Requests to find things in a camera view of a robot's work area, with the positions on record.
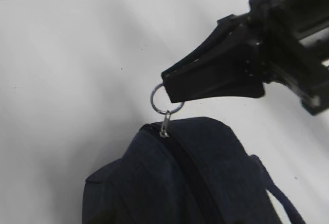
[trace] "zipper track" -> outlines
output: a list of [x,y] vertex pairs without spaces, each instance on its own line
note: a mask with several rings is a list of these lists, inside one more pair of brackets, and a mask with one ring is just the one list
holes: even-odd
[[158,124],[148,124],[143,126],[142,129],[149,131],[172,154],[185,177],[186,183],[195,197],[205,223],[225,224],[224,218],[220,213],[220,210],[218,209],[199,169],[182,145],[170,134],[168,138],[160,137],[159,132],[161,127]]

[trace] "white background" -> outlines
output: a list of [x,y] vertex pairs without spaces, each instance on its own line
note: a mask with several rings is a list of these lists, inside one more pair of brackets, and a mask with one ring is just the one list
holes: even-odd
[[[0,223],[81,223],[85,178],[162,119],[149,104],[160,73],[247,11],[248,0],[1,0]],[[266,91],[189,102],[174,118],[230,125],[306,222],[328,223],[329,113]],[[171,106],[164,91],[157,103]]]

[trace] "dark blue backpack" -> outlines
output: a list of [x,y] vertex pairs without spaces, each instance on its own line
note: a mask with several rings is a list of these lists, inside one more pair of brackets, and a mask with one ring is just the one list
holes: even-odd
[[145,125],[123,157],[86,180],[83,224],[279,224],[266,192],[291,223],[304,223],[259,158],[210,118]]

